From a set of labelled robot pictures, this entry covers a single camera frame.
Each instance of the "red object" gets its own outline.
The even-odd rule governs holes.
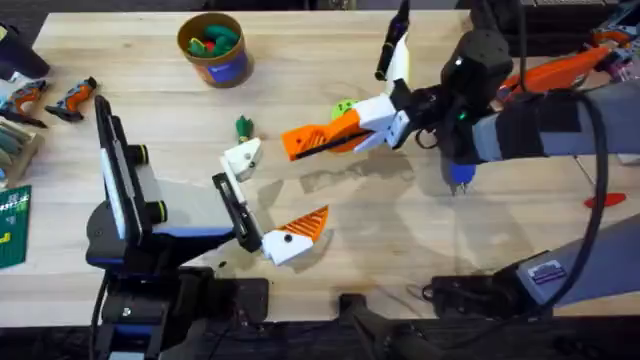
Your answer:
[[[204,42],[204,46],[206,46],[206,47],[207,47],[207,51],[208,51],[208,52],[212,52],[212,51],[213,51],[213,48],[215,48],[215,47],[216,47],[216,43],[214,43],[213,41],[205,41],[205,42]]]
[[[618,205],[625,200],[627,200],[627,195],[623,193],[609,193],[607,194],[607,197],[604,199],[604,207]],[[588,207],[589,209],[593,208],[594,204],[595,204],[594,198],[589,198],[584,201],[584,206]]]

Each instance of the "sticker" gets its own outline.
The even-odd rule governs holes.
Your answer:
[[[542,285],[567,276],[567,272],[557,260],[547,261],[544,264],[532,267],[527,270],[527,272],[531,280],[537,285]]]
[[[215,82],[227,82],[234,80],[246,71],[247,61],[247,54],[242,52],[228,63],[208,66],[207,70]]]

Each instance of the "white plastic part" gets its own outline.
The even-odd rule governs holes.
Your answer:
[[[253,174],[256,165],[262,158],[260,145],[260,139],[255,138],[224,152],[223,157],[228,162],[231,172],[238,182],[247,180]]]
[[[262,251],[278,266],[313,247],[310,237],[273,230],[262,237]]]
[[[376,132],[387,130],[396,114],[396,108],[387,94],[359,101],[352,108],[358,112],[360,128]]]
[[[231,188],[241,205],[246,205],[247,200],[239,183],[251,177],[258,161],[262,158],[260,145],[260,139],[251,139],[225,151],[220,157],[222,169],[227,174]]]
[[[391,122],[391,128],[387,131],[385,137],[389,146],[394,147],[398,145],[400,137],[407,125],[409,125],[409,116],[407,116],[407,113],[404,110],[396,113],[396,116],[393,117],[393,121]]]
[[[409,48],[407,47],[407,35],[406,32],[398,43],[389,62],[389,68],[387,69],[387,86],[385,93],[391,95],[393,91],[393,82],[397,79],[404,79],[404,82],[409,85]]]
[[[384,143],[385,137],[385,131],[375,132],[367,136],[367,138],[364,139],[364,141],[362,141],[360,144],[356,145],[356,147],[353,148],[353,152],[359,153],[361,151],[367,151],[369,149],[373,149],[374,147],[378,147]]]

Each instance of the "orange tool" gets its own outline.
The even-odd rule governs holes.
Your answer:
[[[609,52],[607,47],[600,46],[569,58],[536,66],[527,71],[527,89],[531,92],[545,92],[570,88],[580,76],[586,76]],[[513,75],[505,80],[498,90],[498,100],[505,102],[511,100],[514,94],[522,92],[519,81],[520,75]]]
[[[69,90],[64,99],[58,101],[55,106],[45,106],[44,109],[65,121],[82,120],[84,117],[78,111],[78,105],[89,99],[97,86],[96,79],[89,77]]]
[[[360,116],[348,110],[328,125],[305,125],[281,135],[289,160],[294,161],[323,150],[341,153],[353,150],[371,131],[359,126]]]
[[[27,115],[23,108],[23,105],[26,103],[38,101],[46,89],[47,82],[45,80],[36,80],[25,84],[20,89],[14,91],[9,99],[0,105],[0,116],[16,123],[46,129],[47,125],[45,125],[45,123]]]
[[[313,242],[316,242],[324,229],[324,225],[327,222],[328,217],[329,206],[325,205],[312,213],[304,215],[284,226],[279,227],[278,230],[306,236],[311,238]]]

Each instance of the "orange object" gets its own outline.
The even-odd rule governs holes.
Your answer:
[[[46,86],[47,84],[44,80],[35,81],[33,83],[27,84],[26,87],[20,88],[19,90],[14,92],[9,98],[9,101],[14,102],[15,111],[18,114],[26,116],[26,112],[24,108],[22,108],[22,105],[29,102],[38,101],[38,99],[40,99],[40,96],[42,96],[42,93],[46,88]]]
[[[627,195],[623,194],[623,193],[607,193],[607,196],[604,199],[604,206],[605,207],[610,207],[610,206],[615,206],[620,204],[621,202],[627,200]],[[595,199],[594,198],[589,198],[587,200],[584,201],[584,206],[588,207],[589,209],[593,208],[593,205],[595,204]]]
[[[609,49],[601,46],[589,49],[575,56],[559,59],[527,70],[525,82],[531,92],[545,92],[551,89],[566,89],[573,85],[581,75],[587,75],[596,64],[609,54]],[[522,92],[518,82],[520,75],[513,75],[500,87],[508,91],[501,101],[508,101],[513,94]]]
[[[284,226],[278,228],[278,230],[290,232],[296,235],[302,235],[310,237],[313,242],[316,242],[324,225],[329,217],[329,206],[325,205],[320,209],[304,215]]]
[[[351,109],[328,125],[305,125],[287,131],[281,135],[282,143],[289,155],[289,160],[294,161],[297,160],[296,155],[304,151],[365,131],[359,124],[358,112]],[[365,139],[366,136],[360,136],[328,150],[336,153],[350,151]]]
[[[93,77],[80,82],[69,90],[64,98],[56,103],[55,106],[45,106],[50,114],[56,115],[62,120],[76,121],[82,120],[83,116],[78,111],[78,105],[85,100],[89,99],[93,90],[98,86],[98,83]]]
[[[602,44],[607,40],[613,40],[618,43],[618,46],[625,46],[631,41],[631,36],[621,31],[597,31],[593,33],[593,43],[595,45]]]

